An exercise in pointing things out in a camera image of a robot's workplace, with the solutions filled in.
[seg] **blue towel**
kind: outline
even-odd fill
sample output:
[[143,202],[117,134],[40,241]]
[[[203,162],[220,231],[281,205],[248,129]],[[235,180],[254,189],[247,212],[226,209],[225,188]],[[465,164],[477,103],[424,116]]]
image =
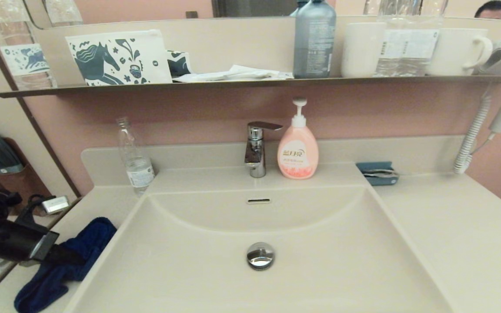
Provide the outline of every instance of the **blue towel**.
[[80,254],[85,265],[51,265],[43,263],[29,283],[24,285],[14,299],[19,313],[40,312],[68,291],[63,283],[82,281],[117,229],[105,217],[95,218],[76,238],[62,243],[63,247]]

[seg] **pump dispenser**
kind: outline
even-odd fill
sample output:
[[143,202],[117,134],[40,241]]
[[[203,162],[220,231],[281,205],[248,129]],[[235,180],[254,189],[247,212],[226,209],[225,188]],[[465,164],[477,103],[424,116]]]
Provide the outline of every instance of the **pump dispenser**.
[[318,166],[318,144],[301,112],[307,99],[295,97],[293,103],[297,106],[297,114],[291,119],[291,127],[280,141],[278,166],[285,177],[305,180],[314,175]]

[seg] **bottle label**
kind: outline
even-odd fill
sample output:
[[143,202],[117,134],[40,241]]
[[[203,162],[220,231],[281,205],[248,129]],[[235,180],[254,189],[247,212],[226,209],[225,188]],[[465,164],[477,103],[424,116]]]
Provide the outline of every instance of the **bottle label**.
[[0,50],[14,77],[50,71],[42,47],[37,43],[3,46]]
[[330,71],[336,27],[330,20],[311,20],[308,24],[307,73]]
[[439,30],[410,30],[403,57],[408,59],[431,59],[438,41]]
[[386,30],[380,59],[399,59],[404,53],[411,30]]
[[152,165],[148,166],[145,169],[137,170],[137,171],[127,171],[127,176],[129,176],[129,180],[131,181],[131,185],[135,188],[141,188],[148,186],[152,180],[154,180],[154,169]]
[[282,171],[294,177],[305,177],[312,173],[304,142],[292,140],[284,146],[280,156],[280,167]]

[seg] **shelf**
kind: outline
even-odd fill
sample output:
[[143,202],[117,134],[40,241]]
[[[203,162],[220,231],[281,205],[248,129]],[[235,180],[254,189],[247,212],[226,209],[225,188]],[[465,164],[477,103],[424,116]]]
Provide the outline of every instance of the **shelf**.
[[364,83],[501,83],[499,76],[470,77],[380,77],[347,79],[341,77],[326,79],[292,79],[263,81],[213,81],[204,83],[147,83],[143,85],[115,85],[88,87],[86,85],[63,86],[53,89],[9,91],[0,93],[2,98],[34,97],[46,95],[67,95],[72,93],[117,93],[149,90],[191,90],[249,87],[308,87],[336,86]]

